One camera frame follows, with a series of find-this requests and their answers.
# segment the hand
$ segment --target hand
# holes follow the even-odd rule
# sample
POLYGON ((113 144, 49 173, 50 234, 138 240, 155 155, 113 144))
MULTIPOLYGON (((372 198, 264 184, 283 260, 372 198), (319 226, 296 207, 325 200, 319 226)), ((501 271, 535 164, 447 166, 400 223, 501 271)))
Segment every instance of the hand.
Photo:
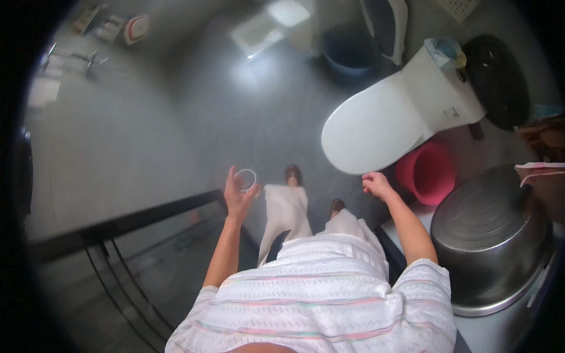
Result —
POLYGON ((239 222, 243 222, 251 201, 259 192, 261 185, 255 184, 253 187, 245 194, 240 190, 243 180, 240 176, 235 178, 236 166, 233 165, 229 169, 228 179, 225 182, 225 202, 228 204, 228 217, 231 217, 239 222))
POLYGON ((384 202, 395 193, 384 174, 379 172, 371 172, 363 176, 363 192, 370 192, 384 202))

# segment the short sleeve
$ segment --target short sleeve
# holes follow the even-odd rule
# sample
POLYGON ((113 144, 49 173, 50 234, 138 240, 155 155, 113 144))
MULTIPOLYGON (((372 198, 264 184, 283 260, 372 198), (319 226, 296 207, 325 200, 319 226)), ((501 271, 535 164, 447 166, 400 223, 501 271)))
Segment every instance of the short sleeve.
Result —
POLYGON ((190 310, 186 318, 180 323, 179 327, 177 327, 169 337, 167 345, 165 346, 166 353, 184 352, 184 349, 182 349, 175 340, 183 331, 188 330, 192 327, 194 321, 196 321, 202 310, 216 296, 217 293, 218 287, 215 286, 206 286, 200 290, 200 293, 198 293, 192 309, 190 310))
POLYGON ((429 259, 419 259, 402 272, 392 290, 404 299, 406 336, 418 339, 428 351, 453 352, 457 328, 449 271, 429 259))

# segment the foot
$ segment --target foot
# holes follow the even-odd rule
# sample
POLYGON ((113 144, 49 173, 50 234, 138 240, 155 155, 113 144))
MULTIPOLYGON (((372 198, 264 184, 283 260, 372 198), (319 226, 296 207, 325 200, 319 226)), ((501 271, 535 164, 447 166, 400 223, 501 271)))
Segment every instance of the foot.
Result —
POLYGON ((302 173, 295 164, 289 165, 284 172, 288 186, 302 186, 302 173))
POLYGON ((329 208, 329 219, 334 218, 340 213, 341 210, 345 208, 345 203, 341 199, 335 199, 332 201, 332 205, 329 208))

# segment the white basket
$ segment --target white basket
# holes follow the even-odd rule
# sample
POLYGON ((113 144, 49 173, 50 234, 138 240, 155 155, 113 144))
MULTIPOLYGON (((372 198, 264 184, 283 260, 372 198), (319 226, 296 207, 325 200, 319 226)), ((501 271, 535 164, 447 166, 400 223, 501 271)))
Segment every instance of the white basket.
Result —
POLYGON ((440 5, 448 14, 461 23, 473 12, 482 0, 432 0, 440 5))

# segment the striped knit shirt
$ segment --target striped knit shirt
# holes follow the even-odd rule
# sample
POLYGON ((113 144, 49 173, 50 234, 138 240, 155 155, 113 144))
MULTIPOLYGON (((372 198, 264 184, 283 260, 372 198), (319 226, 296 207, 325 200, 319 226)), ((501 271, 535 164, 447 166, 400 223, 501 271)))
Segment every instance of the striped knit shirt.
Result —
POLYGON ((226 352, 270 342, 302 352, 453 352, 447 269, 410 264, 393 287, 363 239, 323 234, 284 243, 275 261, 202 288, 165 352, 226 352))

